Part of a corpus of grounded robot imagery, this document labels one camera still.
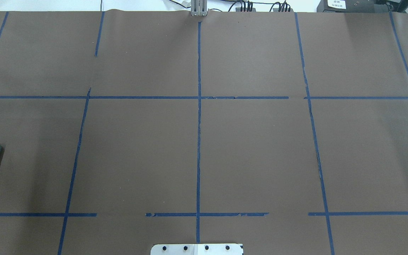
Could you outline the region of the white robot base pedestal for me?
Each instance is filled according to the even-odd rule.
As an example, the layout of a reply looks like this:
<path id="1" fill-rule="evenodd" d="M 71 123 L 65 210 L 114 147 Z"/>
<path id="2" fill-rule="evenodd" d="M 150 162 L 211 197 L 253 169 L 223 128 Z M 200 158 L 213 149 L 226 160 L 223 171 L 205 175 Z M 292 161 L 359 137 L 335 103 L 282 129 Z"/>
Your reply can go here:
<path id="1" fill-rule="evenodd" d="M 157 244 L 152 246 L 151 255 L 243 255 L 242 244 Z"/>

